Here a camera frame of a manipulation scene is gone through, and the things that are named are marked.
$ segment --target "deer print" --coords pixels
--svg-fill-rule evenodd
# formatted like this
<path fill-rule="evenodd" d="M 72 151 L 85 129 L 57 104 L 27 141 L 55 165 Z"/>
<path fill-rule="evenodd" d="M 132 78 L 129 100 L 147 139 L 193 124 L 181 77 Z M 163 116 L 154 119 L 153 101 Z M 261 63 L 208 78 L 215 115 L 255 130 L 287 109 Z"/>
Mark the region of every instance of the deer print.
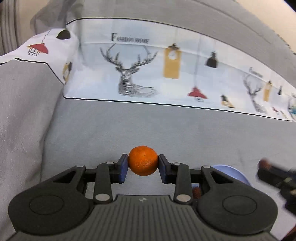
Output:
<path fill-rule="evenodd" d="M 119 53 L 116 54 L 114 59 L 112 58 L 112 56 L 110 56 L 110 50 L 114 45 L 115 44 L 113 44 L 110 48 L 107 49 L 105 55 L 103 53 L 102 48 L 100 48 L 100 50 L 104 59 L 109 63 L 114 64 L 116 66 L 115 69 L 121 73 L 120 81 L 118 84 L 118 93 L 125 96 L 136 97 L 151 97 L 153 95 L 156 95 L 157 91 L 153 87 L 145 87 L 134 84 L 131 79 L 131 75 L 140 70 L 138 68 L 139 66 L 151 63 L 151 61 L 156 57 L 157 52 L 151 58 L 150 52 L 147 50 L 146 46 L 144 46 L 147 52 L 147 57 L 143 59 L 143 61 L 141 61 L 141 57 L 140 55 L 138 55 L 138 61 L 132 64 L 132 66 L 129 69 L 125 69 L 123 68 L 122 62 L 118 60 Z"/>
<path fill-rule="evenodd" d="M 251 98 L 253 106 L 257 112 L 266 113 L 265 108 L 262 105 L 257 104 L 256 101 L 254 100 L 254 98 L 257 96 L 257 92 L 259 92 L 262 89 L 262 86 L 257 87 L 254 91 L 251 91 L 250 83 L 247 82 L 247 79 L 249 76 L 250 76 L 250 74 L 244 78 L 243 82 L 244 82 L 244 86 L 247 88 L 247 92 Z"/>

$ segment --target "orange fruit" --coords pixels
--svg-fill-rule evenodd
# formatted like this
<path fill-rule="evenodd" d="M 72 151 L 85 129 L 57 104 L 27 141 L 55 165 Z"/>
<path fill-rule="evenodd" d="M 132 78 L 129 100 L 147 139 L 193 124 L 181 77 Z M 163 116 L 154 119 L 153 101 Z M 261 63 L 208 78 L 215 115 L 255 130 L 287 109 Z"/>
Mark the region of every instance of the orange fruit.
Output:
<path fill-rule="evenodd" d="M 139 176 L 148 176 L 158 167 L 158 155 L 148 146 L 137 146 L 128 155 L 128 166 Z"/>

